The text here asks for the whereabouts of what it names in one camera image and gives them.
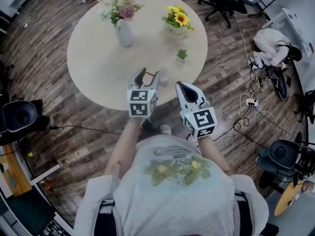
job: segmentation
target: floor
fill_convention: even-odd
[[[87,0],[86,4],[80,0],[28,1],[2,39],[1,60],[15,65],[10,75],[13,79],[11,95],[17,94],[26,100],[43,99],[43,111],[51,117],[52,124],[83,125],[120,132],[128,113],[104,108],[87,99],[72,82],[66,64],[71,33],[96,1]],[[207,5],[198,5],[197,0],[183,1],[200,16],[207,32],[207,60],[195,84],[204,91],[215,108],[219,124],[213,135],[222,134],[240,116],[239,98],[242,93],[248,92],[251,82],[244,43],[234,17],[229,16],[232,28],[227,29],[218,13],[208,22],[204,21],[210,10]],[[251,56],[252,38],[266,19],[250,19],[247,15],[238,13],[236,15]],[[294,93],[299,92],[299,89],[293,69],[285,75],[292,78],[285,101],[281,101],[275,94],[271,82],[269,87],[264,84],[266,89],[259,89],[256,96],[261,107],[268,108],[274,115],[277,124],[290,132],[299,118],[293,114],[297,107]],[[243,108],[246,107],[244,101],[245,97],[242,98]],[[265,147],[278,139],[275,125],[259,113],[253,110],[248,119],[249,125],[242,129],[244,134]],[[177,136],[185,138],[188,134],[179,120],[176,99],[157,107],[152,122],[155,126],[168,123]],[[293,135],[300,130],[305,130],[304,124],[296,124]],[[283,139],[294,140],[282,130],[279,130],[279,135]],[[102,174],[117,139],[117,135],[65,128],[34,133],[21,141],[23,153],[33,153],[33,157],[26,158],[36,176],[52,167],[56,161],[60,163],[61,169],[51,175],[53,191],[45,192],[71,224],[74,223],[88,179]],[[241,134],[222,137],[216,144],[237,174],[247,174],[258,183],[261,170],[255,163],[259,150],[257,144]],[[268,190],[260,191],[263,195],[268,194]]]

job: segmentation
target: round white table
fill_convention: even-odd
[[[110,22],[102,21],[102,3],[91,8],[75,27],[67,50],[67,64],[73,82],[93,102],[107,108],[127,110],[128,81],[137,70],[146,67],[154,74],[161,67],[169,71],[166,84],[159,85],[157,105],[176,97],[175,83],[192,83],[202,70],[208,51],[205,28],[197,14],[181,0],[135,0],[144,5],[128,22],[134,42],[129,47],[118,43]],[[163,28],[161,17],[167,6],[185,8],[194,31],[172,35]],[[184,62],[177,50],[187,49]],[[144,82],[152,77],[145,76]]]

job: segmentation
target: pink flower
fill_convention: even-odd
[[[136,9],[132,5],[123,5],[119,9],[120,16],[124,19],[132,18]]]

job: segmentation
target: power strip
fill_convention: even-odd
[[[246,99],[246,105],[258,107],[258,101],[254,99]]]

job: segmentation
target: potted plant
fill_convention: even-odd
[[[184,60],[187,57],[187,50],[182,48],[178,49],[176,56],[181,60]]]
[[[162,17],[164,28],[172,34],[179,35],[183,33],[184,29],[193,30],[190,25],[190,19],[182,6],[174,5],[168,6],[169,10],[167,17]]]
[[[135,12],[143,6],[134,0],[113,0],[103,3],[107,9],[101,13],[102,20],[109,20],[115,29],[119,43],[122,46],[130,46],[133,43],[133,34],[126,21],[132,20]]]

